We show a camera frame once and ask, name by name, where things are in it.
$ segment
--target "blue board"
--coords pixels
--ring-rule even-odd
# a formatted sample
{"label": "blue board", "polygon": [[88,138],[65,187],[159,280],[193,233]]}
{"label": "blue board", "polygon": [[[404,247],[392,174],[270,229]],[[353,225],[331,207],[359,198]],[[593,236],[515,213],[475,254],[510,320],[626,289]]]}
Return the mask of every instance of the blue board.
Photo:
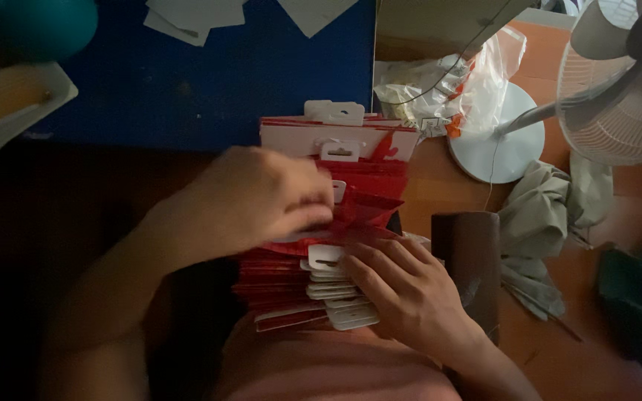
{"label": "blue board", "polygon": [[263,115],[309,99],[371,99],[375,0],[359,0],[308,39],[275,0],[194,47],[143,25],[141,0],[105,0],[91,43],[62,62],[80,94],[29,129],[51,141],[223,150],[259,142]]}

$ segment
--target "clear plastic bag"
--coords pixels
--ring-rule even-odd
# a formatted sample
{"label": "clear plastic bag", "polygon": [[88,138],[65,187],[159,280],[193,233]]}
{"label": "clear plastic bag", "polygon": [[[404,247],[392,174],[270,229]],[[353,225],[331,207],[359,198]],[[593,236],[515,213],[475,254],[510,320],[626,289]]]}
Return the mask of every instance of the clear plastic bag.
{"label": "clear plastic bag", "polygon": [[378,61],[376,74],[379,80],[374,90],[382,103],[383,114],[400,118],[406,126],[420,129],[424,137],[444,135],[444,125],[457,113],[446,110],[444,105],[457,95],[469,72],[467,62],[457,60],[458,57],[453,54],[441,60]]}
{"label": "clear plastic bag", "polygon": [[383,114],[421,130],[421,140],[492,131],[499,124],[509,78],[519,69],[525,49],[526,37],[505,26],[471,61],[457,60],[454,54],[441,60],[377,62],[374,91]]}
{"label": "clear plastic bag", "polygon": [[464,90],[446,105],[464,116],[459,126],[463,135],[491,132],[499,125],[509,79],[519,69],[525,50],[526,37],[508,26],[484,42]]}

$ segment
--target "gray cloth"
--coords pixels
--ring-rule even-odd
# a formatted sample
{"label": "gray cloth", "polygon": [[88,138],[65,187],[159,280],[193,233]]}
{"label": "gray cloth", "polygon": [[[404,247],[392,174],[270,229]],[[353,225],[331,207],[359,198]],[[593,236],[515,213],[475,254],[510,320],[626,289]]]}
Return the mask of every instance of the gray cloth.
{"label": "gray cloth", "polygon": [[548,319],[545,310],[554,316],[561,316],[565,312],[561,291],[554,286],[541,259],[502,259],[502,282],[526,309],[542,320]]}
{"label": "gray cloth", "polygon": [[572,230],[591,227],[608,214],[613,199],[611,167],[571,152],[571,177],[534,161],[499,211],[502,282],[542,320],[564,314],[564,302],[541,261],[558,256]]}
{"label": "gray cloth", "polygon": [[499,211],[502,282],[542,320],[548,318],[545,310],[564,314],[561,291],[541,259],[558,256],[564,246],[570,179],[551,164],[533,161]]}
{"label": "gray cloth", "polygon": [[568,225],[582,229],[606,218],[613,205],[611,166],[594,163],[571,151],[571,195],[568,197]]}
{"label": "gray cloth", "polygon": [[499,211],[499,249],[523,258],[558,256],[566,239],[569,176],[535,160]]}

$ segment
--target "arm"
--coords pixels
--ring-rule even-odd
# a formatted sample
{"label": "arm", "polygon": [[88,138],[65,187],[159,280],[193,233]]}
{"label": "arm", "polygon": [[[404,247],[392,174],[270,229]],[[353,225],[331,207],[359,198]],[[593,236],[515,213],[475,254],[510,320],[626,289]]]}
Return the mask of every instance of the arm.
{"label": "arm", "polygon": [[76,283],[46,333],[42,399],[146,399],[140,323],[165,275],[328,222],[332,207],[331,180],[312,161],[230,150]]}
{"label": "arm", "polygon": [[356,244],[343,260],[396,340],[458,373],[473,400],[541,401],[522,371],[462,309],[443,265],[414,241]]}

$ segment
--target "teal ball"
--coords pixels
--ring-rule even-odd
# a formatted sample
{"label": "teal ball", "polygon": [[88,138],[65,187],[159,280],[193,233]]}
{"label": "teal ball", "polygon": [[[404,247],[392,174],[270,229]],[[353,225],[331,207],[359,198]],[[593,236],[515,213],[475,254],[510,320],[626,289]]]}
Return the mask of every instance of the teal ball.
{"label": "teal ball", "polygon": [[94,37],[94,0],[0,0],[0,36],[21,61],[67,59]]}

